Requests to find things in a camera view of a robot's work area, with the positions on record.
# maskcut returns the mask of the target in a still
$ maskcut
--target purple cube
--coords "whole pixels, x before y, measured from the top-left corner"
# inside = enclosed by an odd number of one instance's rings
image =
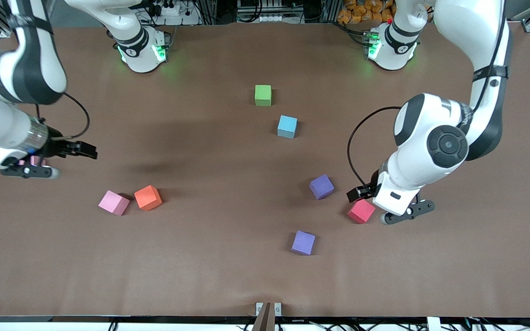
[[[326,195],[332,193],[334,191],[334,186],[333,183],[330,182],[328,176],[324,174],[310,182],[310,189],[312,190],[312,193],[314,193],[316,199],[320,200],[323,197],[326,197]]]
[[[314,246],[315,235],[297,231],[292,250],[296,253],[310,255],[312,253],[312,246]]]

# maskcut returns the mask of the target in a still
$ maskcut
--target brown table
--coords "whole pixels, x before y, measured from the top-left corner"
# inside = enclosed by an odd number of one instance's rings
[[[329,25],[180,28],[150,74],[103,29],[57,29],[99,159],[51,159],[55,181],[0,176],[0,314],[227,316],[272,300],[288,316],[530,316],[530,34],[513,30],[501,144],[423,189],[436,211],[383,226],[378,211],[345,216],[346,142],[420,92],[468,102],[469,60],[433,25],[397,72]],[[253,105],[255,84],[273,86],[273,107]],[[42,113],[65,134],[84,124],[66,98]],[[294,140],[274,134],[282,114]],[[353,142],[366,178],[395,150],[394,117]],[[336,193],[315,201],[324,173]],[[149,184],[167,200],[156,210],[97,207]],[[313,256],[289,251],[297,230],[317,235]]]

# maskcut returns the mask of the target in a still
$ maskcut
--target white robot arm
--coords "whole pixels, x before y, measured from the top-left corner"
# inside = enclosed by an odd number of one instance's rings
[[[17,103],[54,103],[65,92],[67,77],[42,0],[11,0],[7,5],[18,47],[0,52],[0,170],[9,176],[55,178],[55,168],[17,165],[30,155],[94,159],[97,153],[91,145],[62,139],[60,132],[17,108]]]
[[[403,67],[413,56],[426,24],[424,4],[429,4],[435,8],[439,32],[469,57],[474,75],[469,105],[426,93],[408,100],[394,123],[397,151],[381,165],[369,185],[348,193],[349,201],[373,197],[375,205],[388,212],[383,219],[386,224],[414,218],[411,201],[422,187],[498,145],[512,48],[502,0],[397,3],[393,22],[372,30],[377,41],[368,50],[369,59],[389,70]]]
[[[111,32],[122,60],[137,73],[166,61],[165,34],[143,27],[129,6],[141,0],[67,0],[89,13]],[[95,147],[65,140],[57,130],[17,108],[17,103],[55,103],[67,88],[67,77],[54,45],[42,0],[8,0],[8,22],[18,47],[0,52],[0,171],[7,176],[56,178],[58,170],[31,164],[32,155],[83,155],[96,159]]]
[[[118,44],[122,61],[137,73],[147,73],[167,60],[170,35],[154,27],[143,27],[128,7],[142,0],[65,0],[80,11],[95,17]]]

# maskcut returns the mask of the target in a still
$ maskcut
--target foam block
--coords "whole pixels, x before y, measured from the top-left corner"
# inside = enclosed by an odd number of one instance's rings
[[[326,174],[310,182],[310,189],[317,200],[320,200],[334,191],[333,183]]]
[[[292,250],[303,255],[310,255],[312,253],[312,246],[314,246],[315,238],[316,236],[313,234],[297,231]]]
[[[255,105],[271,106],[271,85],[255,85]]]
[[[140,191],[134,192],[134,197],[140,209],[149,211],[162,204],[161,196],[152,185],[143,188]]]
[[[374,213],[374,211],[374,206],[372,206],[369,202],[361,199],[360,201],[357,201],[353,205],[353,207],[351,207],[351,210],[349,210],[347,215],[353,218],[355,222],[359,224],[364,224],[369,220],[370,216]]]
[[[122,195],[116,194],[112,191],[107,191],[98,206],[111,212],[112,214],[122,216],[122,214],[124,214],[124,210],[126,210],[126,207],[128,207],[128,203],[130,203],[130,200],[122,197]]]
[[[30,157],[30,164],[32,164],[33,166],[35,166],[35,165],[37,166],[38,162],[40,162],[40,157],[39,156],[32,155]],[[41,166],[46,166],[46,159],[42,159]]]
[[[296,136],[296,127],[298,126],[298,119],[282,115],[277,126],[277,135],[280,137],[293,139]]]

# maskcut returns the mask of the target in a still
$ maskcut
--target green cube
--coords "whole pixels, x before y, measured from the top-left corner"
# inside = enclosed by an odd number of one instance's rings
[[[255,104],[271,106],[271,85],[255,85]]]

